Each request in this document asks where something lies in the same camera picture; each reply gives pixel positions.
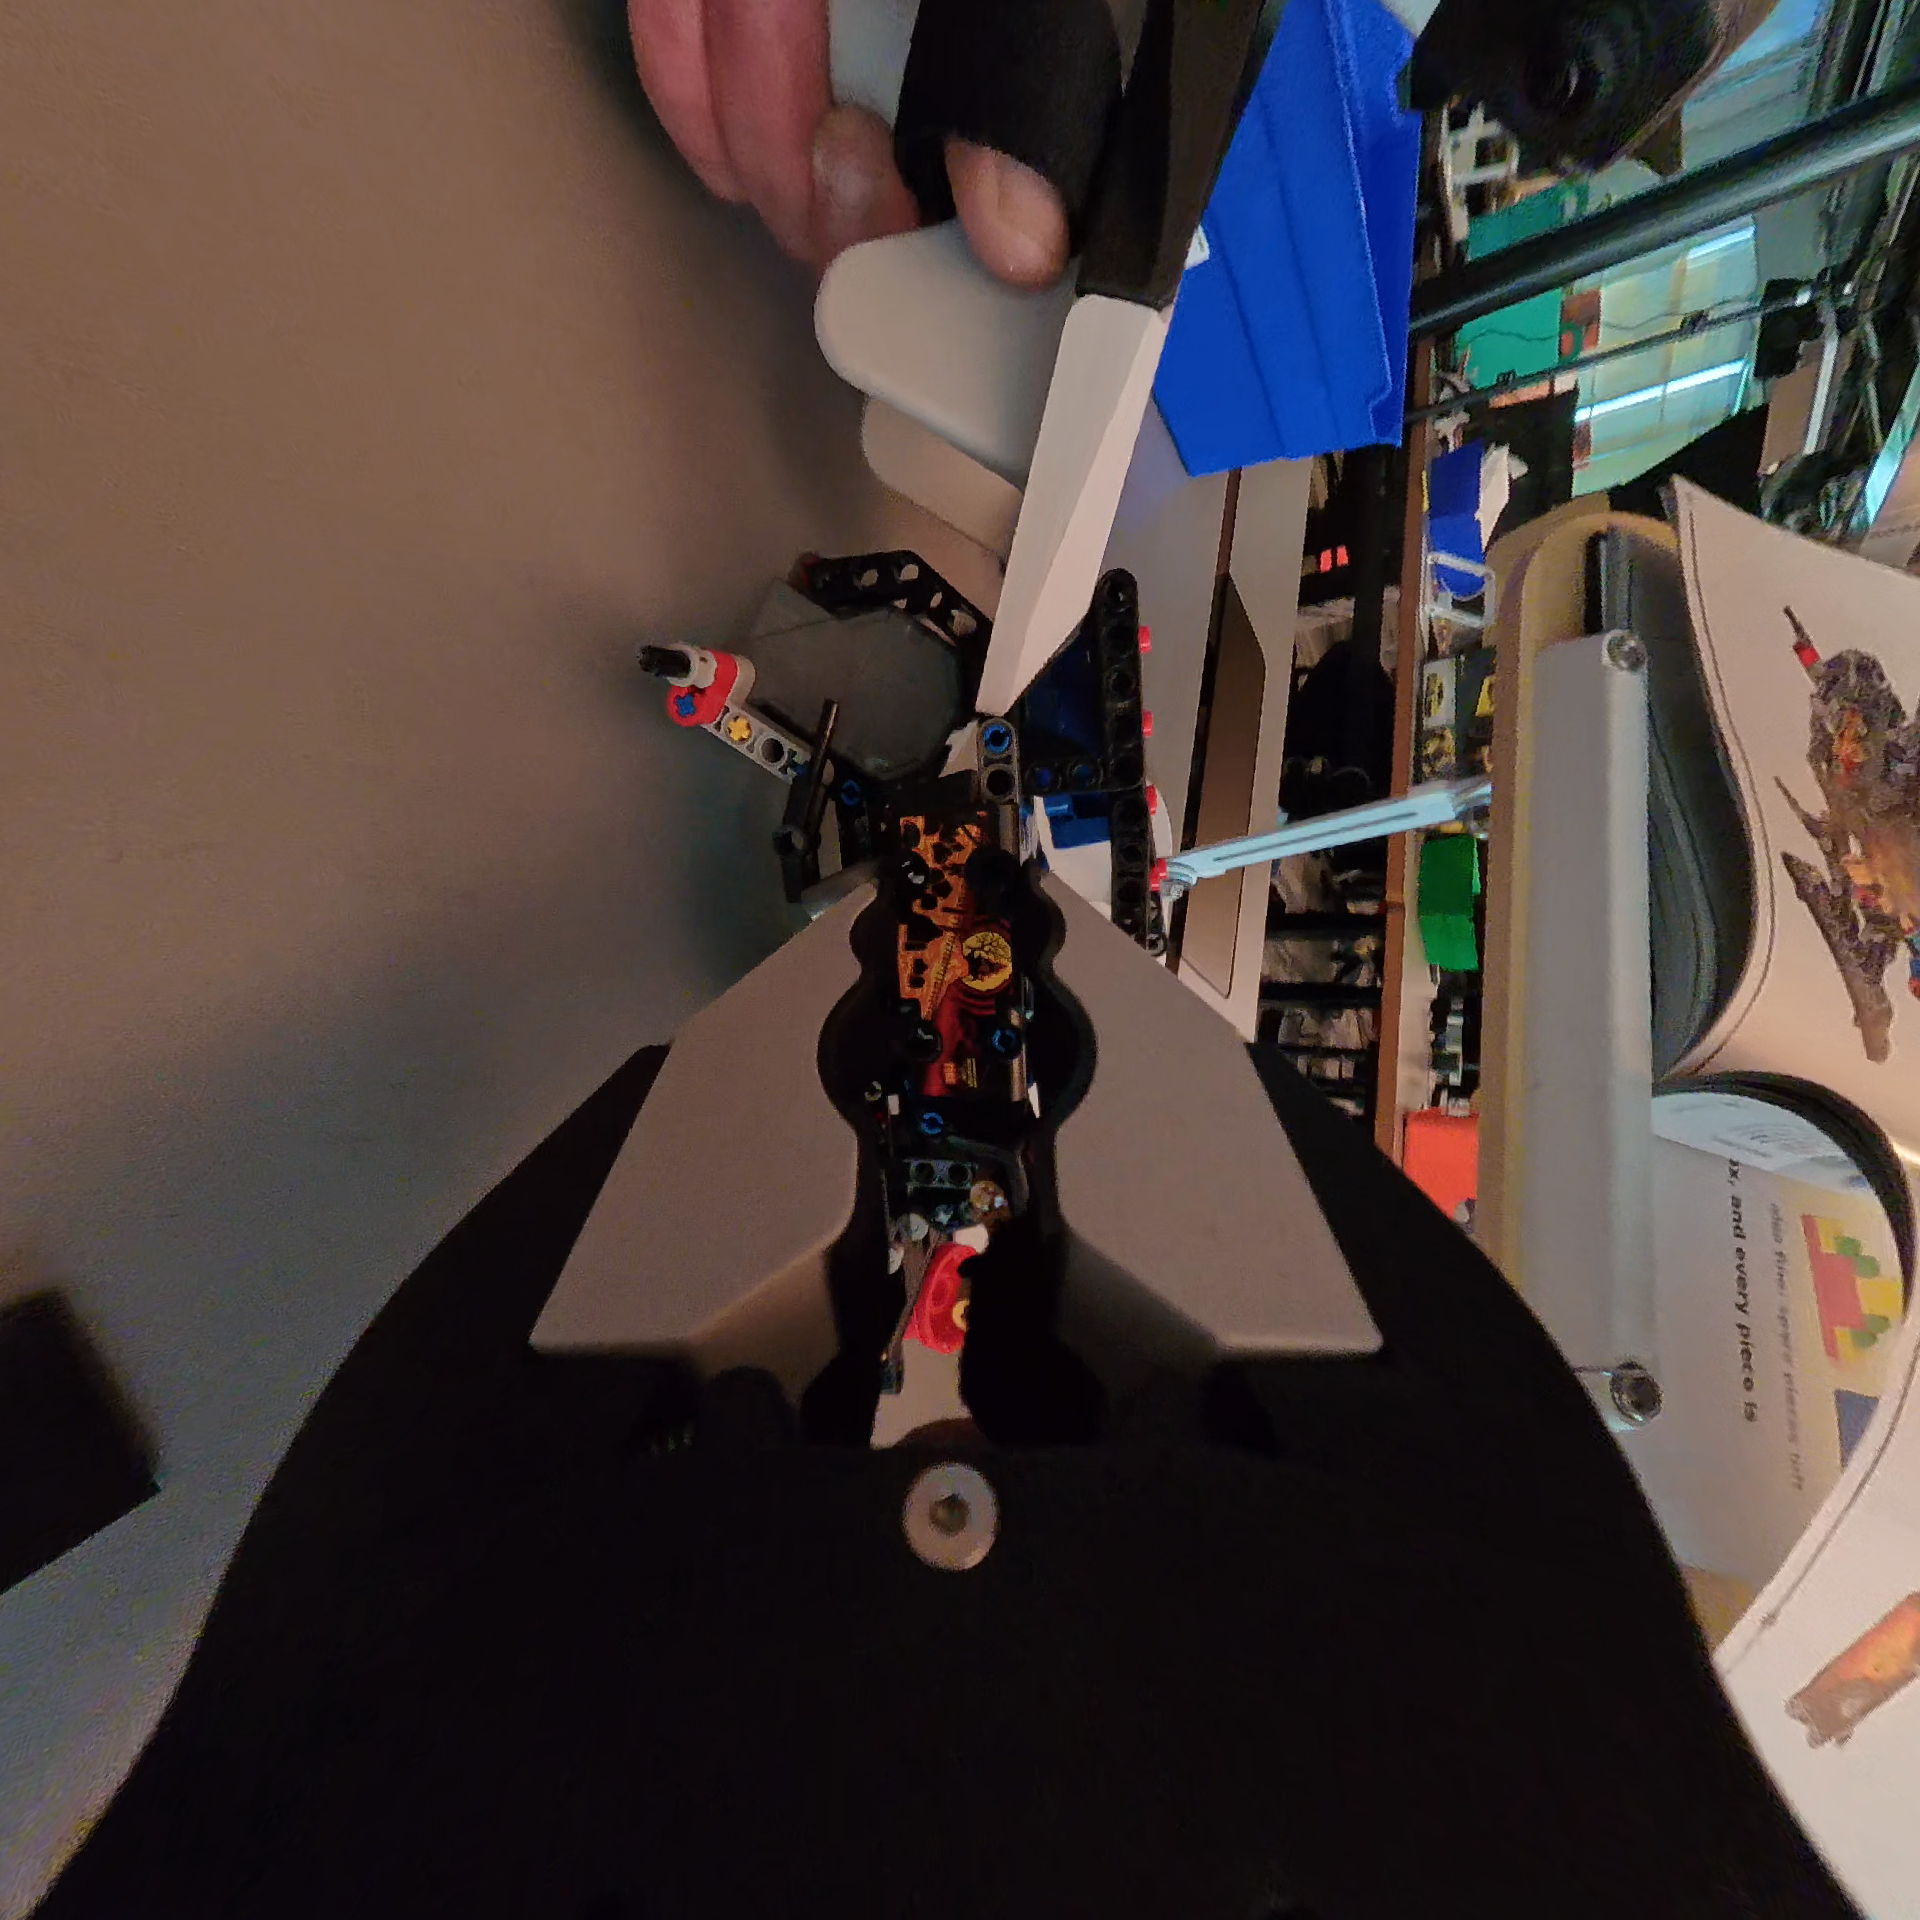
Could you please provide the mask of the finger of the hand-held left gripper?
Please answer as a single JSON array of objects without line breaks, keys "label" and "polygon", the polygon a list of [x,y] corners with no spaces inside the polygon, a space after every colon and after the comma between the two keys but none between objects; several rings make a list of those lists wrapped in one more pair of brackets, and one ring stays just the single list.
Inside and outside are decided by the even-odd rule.
[{"label": "finger of the hand-held left gripper", "polygon": [[973,708],[1006,716],[1093,607],[1171,307],[1079,297],[1068,310],[1039,438]]}]

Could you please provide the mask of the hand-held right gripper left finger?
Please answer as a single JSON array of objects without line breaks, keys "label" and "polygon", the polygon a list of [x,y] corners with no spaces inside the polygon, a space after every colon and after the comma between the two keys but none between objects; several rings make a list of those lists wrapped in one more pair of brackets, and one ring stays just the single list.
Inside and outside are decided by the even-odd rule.
[{"label": "hand-held right gripper left finger", "polygon": [[792,933],[671,1040],[529,1342],[769,1372],[790,1402],[838,1351],[829,1253],[859,1146],[821,1040],[859,982],[875,879]]}]

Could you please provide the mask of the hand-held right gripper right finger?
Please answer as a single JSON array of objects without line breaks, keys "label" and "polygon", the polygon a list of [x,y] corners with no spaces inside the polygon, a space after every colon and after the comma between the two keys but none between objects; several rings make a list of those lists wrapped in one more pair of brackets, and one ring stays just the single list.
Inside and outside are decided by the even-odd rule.
[{"label": "hand-held right gripper right finger", "polygon": [[970,1260],[970,1402],[1380,1355],[1242,1035],[1066,882],[1037,878],[1037,894],[1077,1058],[1032,1212]]}]

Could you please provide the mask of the brick-built toy truck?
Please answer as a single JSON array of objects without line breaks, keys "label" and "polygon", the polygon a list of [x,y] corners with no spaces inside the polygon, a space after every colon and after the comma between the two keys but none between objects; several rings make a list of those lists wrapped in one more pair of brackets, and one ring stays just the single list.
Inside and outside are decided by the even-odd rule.
[{"label": "brick-built toy truck", "polygon": [[774,852],[792,904],[875,879],[882,926],[857,991],[857,1135],[878,1158],[902,1312],[878,1385],[908,1345],[955,1355],[965,1260],[1032,1206],[1035,1132],[1062,1104],[1035,1050],[1037,933],[1023,874],[1099,839],[1113,922],[1163,956],[1145,773],[1141,583],[1105,570],[1066,650],[1006,716],[976,687],[993,621],[912,551],[801,555],[759,604],[748,650],[640,645],[666,716],[787,787]]}]

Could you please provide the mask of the person's left hand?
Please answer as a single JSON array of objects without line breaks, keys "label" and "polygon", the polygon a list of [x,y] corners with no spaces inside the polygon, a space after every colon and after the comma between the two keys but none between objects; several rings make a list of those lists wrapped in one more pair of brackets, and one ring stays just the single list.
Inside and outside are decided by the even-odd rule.
[{"label": "person's left hand", "polygon": [[[829,87],[829,3],[629,3],[637,84],[699,180],[751,206],[812,268],[920,227],[890,128]],[[1059,190],[1023,161],[948,139],[973,258],[1023,289],[1068,268]]]}]

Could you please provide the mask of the blue storage bin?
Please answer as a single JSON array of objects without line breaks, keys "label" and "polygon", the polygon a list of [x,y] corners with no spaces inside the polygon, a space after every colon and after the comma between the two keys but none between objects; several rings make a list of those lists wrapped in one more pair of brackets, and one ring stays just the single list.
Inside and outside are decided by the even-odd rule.
[{"label": "blue storage bin", "polygon": [[1289,3],[1189,249],[1156,406],[1189,473],[1398,445],[1424,120],[1384,3]]}]

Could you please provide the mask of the orange box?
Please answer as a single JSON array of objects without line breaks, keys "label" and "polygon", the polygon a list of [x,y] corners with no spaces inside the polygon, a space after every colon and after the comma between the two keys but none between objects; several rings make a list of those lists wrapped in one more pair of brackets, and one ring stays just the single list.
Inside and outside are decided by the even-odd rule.
[{"label": "orange box", "polygon": [[1402,1117],[1402,1170],[1455,1225],[1469,1228],[1479,1197],[1479,1113],[1424,1106]]}]

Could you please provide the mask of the cluttered storage shelves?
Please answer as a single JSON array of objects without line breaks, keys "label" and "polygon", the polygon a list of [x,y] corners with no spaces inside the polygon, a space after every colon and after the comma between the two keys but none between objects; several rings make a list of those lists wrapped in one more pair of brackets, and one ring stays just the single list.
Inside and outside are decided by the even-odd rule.
[{"label": "cluttered storage shelves", "polygon": [[[1426,463],[1420,417],[1399,445],[1340,457],[1308,558],[1338,563],[1331,599],[1302,609],[1282,737],[1282,815],[1406,805],[1419,773],[1419,677],[1426,655]],[[1263,909],[1259,1036],[1358,1117],[1388,1156],[1426,1097],[1426,986],[1419,936],[1424,839],[1463,823],[1277,857]]]}]

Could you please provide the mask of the green bin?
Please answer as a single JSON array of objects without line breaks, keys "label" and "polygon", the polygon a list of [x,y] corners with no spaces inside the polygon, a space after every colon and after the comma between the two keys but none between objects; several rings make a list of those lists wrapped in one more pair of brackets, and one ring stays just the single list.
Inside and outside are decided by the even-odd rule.
[{"label": "green bin", "polygon": [[1415,920],[1424,961],[1441,973],[1479,973],[1481,839],[1429,830],[1419,850]]}]

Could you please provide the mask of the beige flat panel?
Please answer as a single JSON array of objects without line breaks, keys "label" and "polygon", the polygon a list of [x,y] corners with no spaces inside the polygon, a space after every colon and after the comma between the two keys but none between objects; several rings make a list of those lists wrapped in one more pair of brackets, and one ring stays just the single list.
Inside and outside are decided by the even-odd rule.
[{"label": "beige flat panel", "polygon": [[1504,1232],[1504,1158],[1507,1158],[1507,982],[1511,973],[1511,783],[1519,769],[1519,725],[1526,705],[1534,658],[1543,648],[1604,635],[1591,626],[1587,607],[1587,558],[1599,539],[1622,534],[1632,558],[1654,563],[1656,583],[1674,583],[1674,539],[1665,526],[1640,513],[1615,513],[1597,508],[1558,508],[1524,532],[1498,541],[1495,583],[1498,617],[1491,645],[1495,670],[1495,754],[1491,754],[1491,878],[1486,894],[1486,1000],[1481,1000],[1481,1053],[1479,1053],[1479,1209],[1477,1236],[1507,1278]]}]

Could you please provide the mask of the grey metal clamp bar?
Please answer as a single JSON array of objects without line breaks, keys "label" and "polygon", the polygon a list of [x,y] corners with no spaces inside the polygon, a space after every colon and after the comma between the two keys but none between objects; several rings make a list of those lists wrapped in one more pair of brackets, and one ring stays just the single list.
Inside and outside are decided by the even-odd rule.
[{"label": "grey metal clamp bar", "polygon": [[1651,1197],[1647,652],[1537,652],[1511,783],[1507,1270],[1615,1432],[1663,1409]]}]

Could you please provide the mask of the open instruction booklet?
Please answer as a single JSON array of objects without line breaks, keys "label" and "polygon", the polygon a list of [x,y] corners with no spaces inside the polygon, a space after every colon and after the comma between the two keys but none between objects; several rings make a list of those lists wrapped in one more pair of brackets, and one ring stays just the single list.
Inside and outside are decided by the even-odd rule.
[{"label": "open instruction booklet", "polygon": [[1654,1168],[1718,1654],[1866,1916],[1918,1914],[1918,576],[1669,489]]}]

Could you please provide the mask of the black square tile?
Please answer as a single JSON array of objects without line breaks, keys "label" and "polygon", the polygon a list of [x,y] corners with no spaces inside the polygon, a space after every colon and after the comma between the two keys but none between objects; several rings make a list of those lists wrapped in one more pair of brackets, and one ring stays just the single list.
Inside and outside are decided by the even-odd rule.
[{"label": "black square tile", "polygon": [[3,1589],[161,1488],[155,1444],[62,1291],[3,1307]]}]

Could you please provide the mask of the white stand with base plate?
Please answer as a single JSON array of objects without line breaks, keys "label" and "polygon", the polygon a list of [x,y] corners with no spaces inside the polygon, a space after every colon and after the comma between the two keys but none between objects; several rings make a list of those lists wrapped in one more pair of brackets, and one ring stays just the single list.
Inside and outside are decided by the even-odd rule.
[{"label": "white stand with base plate", "polygon": [[1340,847],[1461,825],[1491,807],[1491,776],[1426,780],[1398,799],[1282,823],[1270,830],[1248,830],[1215,842],[1200,842],[1156,860],[1156,888],[1185,894],[1204,879],[1274,863],[1277,857],[1329,852]]}]

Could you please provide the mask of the black metal rail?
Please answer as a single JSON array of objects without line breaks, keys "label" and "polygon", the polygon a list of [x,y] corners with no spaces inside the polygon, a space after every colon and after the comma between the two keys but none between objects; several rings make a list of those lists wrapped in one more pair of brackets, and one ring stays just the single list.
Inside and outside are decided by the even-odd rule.
[{"label": "black metal rail", "polygon": [[1771,202],[1850,179],[1918,148],[1918,81],[1722,158],[1618,206],[1463,261],[1412,289],[1408,338],[1441,338],[1511,301],[1558,293],[1647,252],[1691,241]]}]

